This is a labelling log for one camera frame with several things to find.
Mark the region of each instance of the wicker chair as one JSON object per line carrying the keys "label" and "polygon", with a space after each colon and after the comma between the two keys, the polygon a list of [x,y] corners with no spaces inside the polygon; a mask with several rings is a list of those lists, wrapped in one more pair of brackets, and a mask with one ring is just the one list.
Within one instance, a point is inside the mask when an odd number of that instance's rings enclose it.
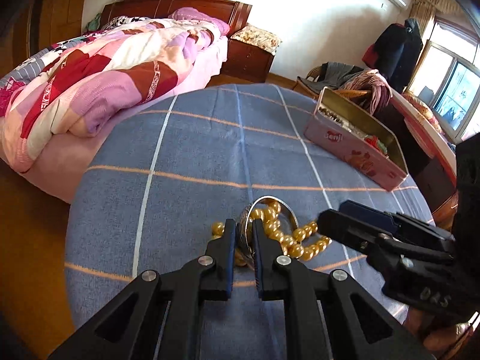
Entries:
{"label": "wicker chair", "polygon": [[[312,81],[315,82],[318,80],[320,76],[323,76],[325,72],[322,69],[322,66],[314,67],[311,71],[308,72],[306,79],[309,78],[313,79]],[[292,90],[302,93],[303,95],[307,95],[313,99],[318,99],[318,93],[312,91],[308,86],[306,86],[300,79],[297,79]],[[364,100],[367,97],[371,96],[371,91],[355,91],[355,90],[347,90],[347,89],[336,89],[334,90],[335,93],[338,93],[340,96],[345,97],[348,100],[357,102],[360,100]]]}

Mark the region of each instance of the black coat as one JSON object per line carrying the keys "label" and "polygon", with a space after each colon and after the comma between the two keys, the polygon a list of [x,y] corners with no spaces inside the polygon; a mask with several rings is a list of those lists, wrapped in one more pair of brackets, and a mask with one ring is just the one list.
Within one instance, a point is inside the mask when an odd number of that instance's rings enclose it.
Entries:
{"label": "black coat", "polygon": [[412,77],[423,49],[416,19],[405,20],[405,26],[391,24],[375,42],[378,54],[375,68],[390,86],[402,93]]}

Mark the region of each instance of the wooden nightstand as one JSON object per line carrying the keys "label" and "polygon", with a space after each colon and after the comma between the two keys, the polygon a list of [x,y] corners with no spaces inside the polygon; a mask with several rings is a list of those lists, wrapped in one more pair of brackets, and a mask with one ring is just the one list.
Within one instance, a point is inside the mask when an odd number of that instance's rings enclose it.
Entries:
{"label": "wooden nightstand", "polygon": [[253,83],[264,83],[273,58],[273,55],[261,48],[229,39],[227,61],[222,65],[220,73]]}

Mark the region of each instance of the brown floor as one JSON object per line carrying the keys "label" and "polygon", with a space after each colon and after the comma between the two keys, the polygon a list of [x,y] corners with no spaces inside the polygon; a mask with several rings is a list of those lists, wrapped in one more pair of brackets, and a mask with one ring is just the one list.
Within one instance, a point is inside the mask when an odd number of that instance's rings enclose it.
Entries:
{"label": "brown floor", "polygon": [[[250,82],[219,75],[208,86],[229,83]],[[267,83],[294,85],[273,74]],[[0,312],[33,354],[45,359],[74,331],[63,273],[70,206],[0,160],[0,207]]]}

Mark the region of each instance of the wooden headboard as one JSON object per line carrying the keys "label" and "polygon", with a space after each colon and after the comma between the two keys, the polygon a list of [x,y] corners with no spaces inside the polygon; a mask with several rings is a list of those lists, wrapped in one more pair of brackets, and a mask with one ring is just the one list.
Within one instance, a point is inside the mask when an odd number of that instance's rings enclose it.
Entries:
{"label": "wooden headboard", "polygon": [[225,21],[230,26],[228,36],[245,27],[251,10],[251,5],[240,0],[114,0],[103,8],[100,25],[121,15],[162,19],[183,7],[192,7]]}

